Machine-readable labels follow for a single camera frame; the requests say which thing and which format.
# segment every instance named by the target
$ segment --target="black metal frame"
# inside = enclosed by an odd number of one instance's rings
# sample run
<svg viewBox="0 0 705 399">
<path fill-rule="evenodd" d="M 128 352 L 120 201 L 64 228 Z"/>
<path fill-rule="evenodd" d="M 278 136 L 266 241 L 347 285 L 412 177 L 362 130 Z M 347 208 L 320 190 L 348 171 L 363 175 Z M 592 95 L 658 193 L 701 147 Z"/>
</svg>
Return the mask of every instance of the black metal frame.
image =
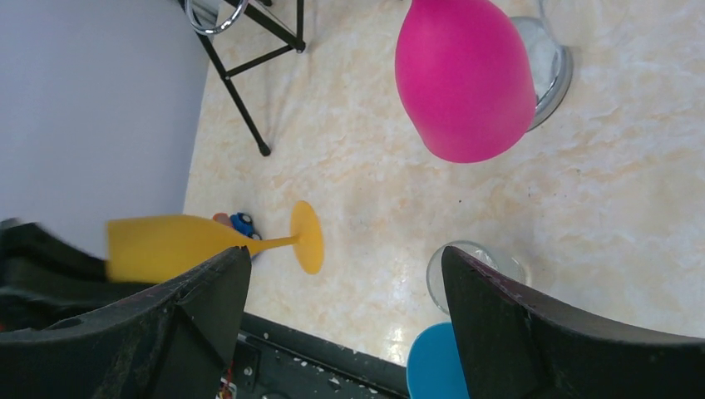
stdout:
<svg viewBox="0 0 705 399">
<path fill-rule="evenodd" d="M 234 6 L 237 3 L 236 0 L 225 1 Z M 203 45 L 205 52 L 208 53 L 210 61 L 213 62 L 213 66 L 218 72 L 220 80 L 223 81 L 225 88 L 228 90 L 228 93 L 230 93 L 230 96 L 233 98 L 235 106 L 238 107 L 240 114 L 242 114 L 244 123 L 247 124 L 249 131 L 252 133 L 252 137 L 255 141 L 257 141 L 259 153 L 262 154 L 262 156 L 268 156 L 272 153 L 272 151 L 269 149 L 269 146 L 267 145 L 267 143 L 264 142 L 262 136 L 259 134 L 259 130 L 254 124 L 252 116 L 250 116 L 249 112 L 247 111 L 247 107 L 245 106 L 242 97 L 240 97 L 237 89 L 235 89 L 235 85 L 233 84 L 231 78 L 244 71 L 247 71 L 248 69 L 256 67 L 257 65 L 263 62 L 281 56 L 286 52 L 290 52 L 291 50 L 296 50 L 297 53 L 303 52 L 303 50 L 306 48 L 306 43 L 303 41 L 303 0 L 296 1 L 296 35 L 291 34 L 291 32 L 289 32 L 286 28 L 282 27 L 279 23 L 277 23 L 272 18 L 268 17 L 266 14 L 264 14 L 255 7 L 247 6 L 247 8 L 245 8 L 244 10 L 244 14 L 256 23 L 258 23 L 261 27 L 267 29 L 276 37 L 280 38 L 283 42 L 286 43 L 286 46 L 281 47 L 272 52 L 268 52 L 267 54 L 264 54 L 261 57 L 257 57 L 252 61 L 246 62 L 240 66 L 236 66 L 233 69 L 227 70 L 225 69 L 223 62 L 220 60 L 218 53 L 215 51 L 213 43 L 210 42 L 210 39 L 206 36 L 198 34 L 197 36 L 199 37 L 199 40 Z"/>
</svg>

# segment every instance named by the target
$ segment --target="silver ring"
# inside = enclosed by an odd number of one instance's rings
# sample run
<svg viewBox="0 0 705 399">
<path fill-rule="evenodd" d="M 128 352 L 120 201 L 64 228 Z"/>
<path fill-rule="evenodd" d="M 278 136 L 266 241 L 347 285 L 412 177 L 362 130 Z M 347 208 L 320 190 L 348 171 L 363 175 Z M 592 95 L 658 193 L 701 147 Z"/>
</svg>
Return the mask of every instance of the silver ring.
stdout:
<svg viewBox="0 0 705 399">
<path fill-rule="evenodd" d="M 217 35 L 219 33 L 222 33 L 225 29 L 229 28 L 235 21 L 240 18 L 242 13 L 244 12 L 245 8 L 247 8 L 247 2 L 248 0 L 240 0 L 238 3 L 237 7 L 235 7 L 235 11 L 233 12 L 233 15 L 228 17 L 223 23 L 221 23 L 218 26 L 212 27 L 212 28 L 206 28 L 203 27 L 198 21 L 196 21 L 196 16 L 194 14 L 194 7 L 193 4 L 191 4 L 193 0 L 185 0 L 185 10 L 186 10 L 186 16 L 189 17 L 189 21 L 191 22 L 191 25 L 194 27 L 196 30 L 196 33 L 199 33 L 204 36 L 209 36 L 209 35 Z"/>
</svg>

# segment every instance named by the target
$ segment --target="marble countertop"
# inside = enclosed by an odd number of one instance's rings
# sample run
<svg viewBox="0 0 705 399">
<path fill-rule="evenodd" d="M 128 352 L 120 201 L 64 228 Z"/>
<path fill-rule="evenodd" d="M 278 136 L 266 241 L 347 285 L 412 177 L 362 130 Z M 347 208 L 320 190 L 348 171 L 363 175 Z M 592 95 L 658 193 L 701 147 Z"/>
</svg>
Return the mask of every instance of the marble countertop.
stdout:
<svg viewBox="0 0 705 399">
<path fill-rule="evenodd" d="M 497 3 L 532 13 L 530 1 Z M 595 8 L 557 112 L 476 165 L 435 159 L 399 102 L 393 53 L 409 2 L 307 1 L 307 51 L 234 79 L 269 158 L 211 67 L 185 212 L 247 211 L 273 238 L 307 200 L 326 239 L 315 276 L 289 248 L 257 258 L 247 311 L 403 365 L 415 336 L 446 320 L 428 259 L 470 239 L 576 307 L 705 337 L 705 2 L 616 3 Z M 293 25 L 294 8 L 273 11 Z M 277 40 L 244 19 L 215 45 L 234 67 Z"/>
</svg>

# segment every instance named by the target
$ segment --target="blue plastic cup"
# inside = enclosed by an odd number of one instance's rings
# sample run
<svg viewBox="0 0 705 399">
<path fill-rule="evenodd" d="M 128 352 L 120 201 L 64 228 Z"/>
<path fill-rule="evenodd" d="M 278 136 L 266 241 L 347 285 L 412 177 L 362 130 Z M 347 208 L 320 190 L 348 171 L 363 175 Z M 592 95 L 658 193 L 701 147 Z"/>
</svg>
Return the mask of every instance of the blue plastic cup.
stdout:
<svg viewBox="0 0 705 399">
<path fill-rule="evenodd" d="M 469 399 L 453 325 L 424 330 L 407 360 L 407 387 L 412 399 Z"/>
</svg>

